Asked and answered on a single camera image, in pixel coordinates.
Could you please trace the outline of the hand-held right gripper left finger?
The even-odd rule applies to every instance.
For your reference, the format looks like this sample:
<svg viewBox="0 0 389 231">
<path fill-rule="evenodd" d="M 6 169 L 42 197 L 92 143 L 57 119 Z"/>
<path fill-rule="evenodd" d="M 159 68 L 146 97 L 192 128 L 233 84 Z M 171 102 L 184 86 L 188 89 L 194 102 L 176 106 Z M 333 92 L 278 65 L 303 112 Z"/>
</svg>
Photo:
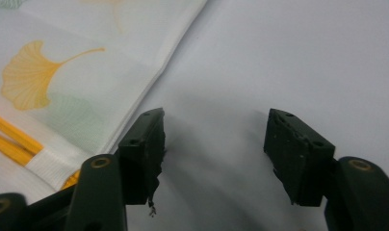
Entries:
<svg viewBox="0 0 389 231">
<path fill-rule="evenodd" d="M 159 186 L 165 156 L 161 108 L 142 113 L 113 154 L 87 159 L 66 217 L 65 231 L 127 231 L 126 207 L 148 205 Z"/>
</svg>

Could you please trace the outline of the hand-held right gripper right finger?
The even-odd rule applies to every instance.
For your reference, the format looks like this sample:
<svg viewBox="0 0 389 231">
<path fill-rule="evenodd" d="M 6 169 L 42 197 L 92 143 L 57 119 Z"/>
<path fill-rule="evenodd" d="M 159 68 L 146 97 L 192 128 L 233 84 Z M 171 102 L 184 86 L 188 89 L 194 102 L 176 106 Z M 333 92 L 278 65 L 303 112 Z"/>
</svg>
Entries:
<svg viewBox="0 0 389 231">
<path fill-rule="evenodd" d="M 334 158 L 335 146 L 297 116 L 271 109 L 264 152 L 291 202 L 326 201 L 328 231 L 389 231 L 389 177 L 358 157 Z"/>
</svg>

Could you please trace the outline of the white leaf print cloth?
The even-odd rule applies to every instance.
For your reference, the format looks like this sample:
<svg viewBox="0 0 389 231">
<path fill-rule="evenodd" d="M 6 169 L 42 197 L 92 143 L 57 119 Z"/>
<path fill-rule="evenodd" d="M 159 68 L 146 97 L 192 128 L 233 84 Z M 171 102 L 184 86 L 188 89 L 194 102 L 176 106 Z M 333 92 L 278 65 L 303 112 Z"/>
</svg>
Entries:
<svg viewBox="0 0 389 231">
<path fill-rule="evenodd" d="M 0 193 L 111 150 L 207 0 L 0 0 Z"/>
</svg>

